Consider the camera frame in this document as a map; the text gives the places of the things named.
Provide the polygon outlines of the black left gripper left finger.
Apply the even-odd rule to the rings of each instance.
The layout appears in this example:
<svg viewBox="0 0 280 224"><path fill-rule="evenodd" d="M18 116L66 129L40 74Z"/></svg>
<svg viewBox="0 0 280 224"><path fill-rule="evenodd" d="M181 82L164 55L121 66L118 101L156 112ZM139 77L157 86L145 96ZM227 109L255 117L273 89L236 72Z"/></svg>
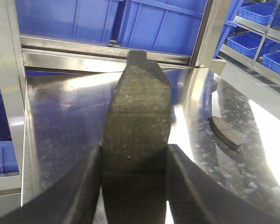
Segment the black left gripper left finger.
<svg viewBox="0 0 280 224"><path fill-rule="evenodd" d="M45 192L0 217L0 224L91 224L101 184L101 152L94 147Z"/></svg>

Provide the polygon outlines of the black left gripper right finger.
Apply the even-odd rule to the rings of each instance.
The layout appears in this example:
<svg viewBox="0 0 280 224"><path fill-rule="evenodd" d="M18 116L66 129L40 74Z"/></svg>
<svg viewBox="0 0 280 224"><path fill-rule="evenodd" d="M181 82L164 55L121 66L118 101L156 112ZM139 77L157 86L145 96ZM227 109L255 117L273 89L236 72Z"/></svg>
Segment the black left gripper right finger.
<svg viewBox="0 0 280 224"><path fill-rule="evenodd" d="M166 192L175 224L280 224L216 183L175 144L168 146Z"/></svg>

